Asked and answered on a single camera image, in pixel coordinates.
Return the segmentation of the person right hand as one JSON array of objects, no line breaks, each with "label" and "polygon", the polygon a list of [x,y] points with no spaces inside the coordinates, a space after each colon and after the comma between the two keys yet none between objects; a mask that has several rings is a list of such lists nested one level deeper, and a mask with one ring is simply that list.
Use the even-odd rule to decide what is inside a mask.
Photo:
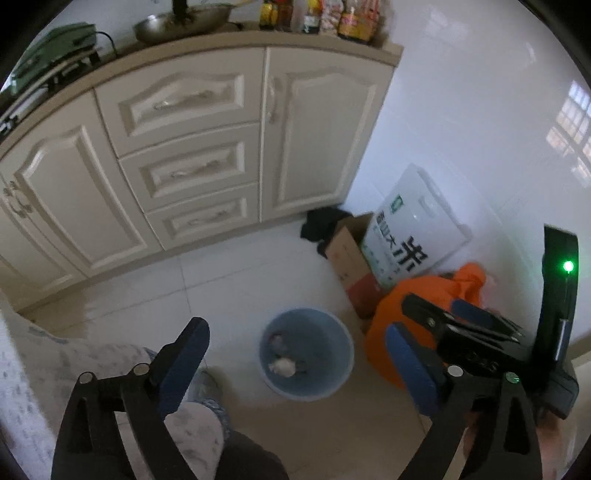
[{"label": "person right hand", "polygon": [[[478,415],[470,413],[467,415],[468,428],[463,437],[463,454],[468,458],[476,438],[476,423]],[[543,478],[555,480],[564,464],[564,437],[562,420],[547,411],[538,422],[536,432],[541,452],[543,466]]]}]

